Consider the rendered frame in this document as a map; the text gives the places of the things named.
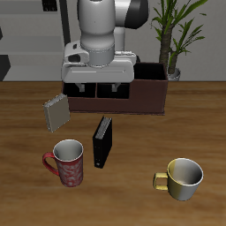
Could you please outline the yellow and white mug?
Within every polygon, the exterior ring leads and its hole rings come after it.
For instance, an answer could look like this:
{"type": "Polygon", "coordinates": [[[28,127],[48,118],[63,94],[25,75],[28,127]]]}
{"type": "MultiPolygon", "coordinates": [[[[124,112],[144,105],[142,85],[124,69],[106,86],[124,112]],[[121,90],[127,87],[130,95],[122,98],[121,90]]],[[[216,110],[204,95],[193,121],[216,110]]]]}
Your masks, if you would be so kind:
{"type": "Polygon", "coordinates": [[[203,170],[198,163],[177,158],[169,162],[166,172],[154,174],[153,187],[167,191],[176,200],[185,201],[193,196],[203,177],[203,170]]]}

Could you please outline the dark brown desk caddy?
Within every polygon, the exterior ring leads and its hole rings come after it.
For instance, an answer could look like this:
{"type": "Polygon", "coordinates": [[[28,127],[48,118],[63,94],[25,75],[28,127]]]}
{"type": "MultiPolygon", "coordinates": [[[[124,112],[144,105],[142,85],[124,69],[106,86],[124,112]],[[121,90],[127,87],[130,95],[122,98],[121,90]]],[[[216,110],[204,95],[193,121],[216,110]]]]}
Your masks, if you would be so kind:
{"type": "Polygon", "coordinates": [[[70,112],[163,115],[168,87],[165,67],[160,63],[136,63],[134,80],[122,83],[116,92],[109,83],[86,83],[80,92],[73,83],[62,83],[70,112]]]}

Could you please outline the red patterned mug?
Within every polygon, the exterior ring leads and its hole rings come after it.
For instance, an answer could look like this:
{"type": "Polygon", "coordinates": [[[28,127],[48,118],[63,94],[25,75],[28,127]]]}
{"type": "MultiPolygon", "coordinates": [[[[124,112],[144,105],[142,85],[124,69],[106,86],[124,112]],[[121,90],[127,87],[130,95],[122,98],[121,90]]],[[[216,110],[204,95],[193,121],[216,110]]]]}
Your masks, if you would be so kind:
{"type": "Polygon", "coordinates": [[[75,139],[65,139],[58,142],[52,152],[43,155],[43,165],[53,174],[60,177],[64,186],[75,187],[83,181],[83,152],[82,144],[75,139]],[[55,169],[46,159],[55,160],[55,169]]]}

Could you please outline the green pot plant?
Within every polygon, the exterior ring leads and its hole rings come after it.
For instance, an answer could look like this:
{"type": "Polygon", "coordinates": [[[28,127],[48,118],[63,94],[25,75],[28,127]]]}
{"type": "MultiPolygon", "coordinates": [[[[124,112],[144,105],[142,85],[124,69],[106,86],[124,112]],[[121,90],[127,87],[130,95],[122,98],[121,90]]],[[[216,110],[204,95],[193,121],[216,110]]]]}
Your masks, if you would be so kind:
{"type": "Polygon", "coordinates": [[[202,25],[192,31],[193,19],[183,22],[195,9],[205,4],[207,0],[188,0],[181,9],[177,7],[178,0],[160,0],[161,9],[154,8],[157,16],[151,21],[151,27],[157,32],[156,39],[160,42],[159,62],[165,66],[168,80],[179,81],[181,71],[177,68],[178,56],[182,53],[187,55],[187,47],[195,41],[204,39],[200,35],[202,25]]]}

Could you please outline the grey book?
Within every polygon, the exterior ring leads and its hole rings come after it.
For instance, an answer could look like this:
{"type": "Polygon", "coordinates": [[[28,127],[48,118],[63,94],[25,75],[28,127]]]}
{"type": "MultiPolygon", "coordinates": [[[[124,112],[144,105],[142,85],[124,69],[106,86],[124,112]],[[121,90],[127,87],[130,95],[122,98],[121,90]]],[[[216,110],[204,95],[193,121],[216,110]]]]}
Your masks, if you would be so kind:
{"type": "Polygon", "coordinates": [[[54,132],[71,119],[68,97],[65,94],[59,94],[44,103],[43,110],[47,128],[50,132],[54,132]]]}

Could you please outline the grey shelf unit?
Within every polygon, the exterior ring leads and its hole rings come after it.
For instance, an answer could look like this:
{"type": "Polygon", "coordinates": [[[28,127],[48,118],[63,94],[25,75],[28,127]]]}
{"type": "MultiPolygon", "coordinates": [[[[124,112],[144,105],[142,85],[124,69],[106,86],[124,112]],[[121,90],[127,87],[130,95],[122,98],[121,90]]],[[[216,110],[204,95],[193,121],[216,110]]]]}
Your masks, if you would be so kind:
{"type": "Polygon", "coordinates": [[[0,0],[0,81],[59,81],[67,0],[0,0]]]}

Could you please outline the black book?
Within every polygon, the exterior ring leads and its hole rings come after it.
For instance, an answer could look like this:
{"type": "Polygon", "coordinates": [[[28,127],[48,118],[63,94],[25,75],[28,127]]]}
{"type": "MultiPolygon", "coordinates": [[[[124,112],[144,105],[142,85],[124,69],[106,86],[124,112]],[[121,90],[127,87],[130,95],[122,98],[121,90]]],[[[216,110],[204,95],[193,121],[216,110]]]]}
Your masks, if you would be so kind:
{"type": "Polygon", "coordinates": [[[112,119],[102,117],[93,136],[94,166],[96,168],[103,168],[111,147],[112,119]]]}

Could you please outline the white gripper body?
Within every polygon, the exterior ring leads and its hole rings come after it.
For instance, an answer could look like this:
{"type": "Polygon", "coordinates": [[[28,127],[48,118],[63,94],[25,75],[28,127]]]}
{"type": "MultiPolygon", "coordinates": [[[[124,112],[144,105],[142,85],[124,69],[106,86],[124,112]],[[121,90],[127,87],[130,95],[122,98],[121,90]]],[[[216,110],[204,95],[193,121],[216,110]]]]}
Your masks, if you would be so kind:
{"type": "Polygon", "coordinates": [[[131,51],[117,51],[113,61],[102,68],[65,62],[62,66],[64,83],[129,83],[134,79],[133,66],[137,56],[131,51]]]}

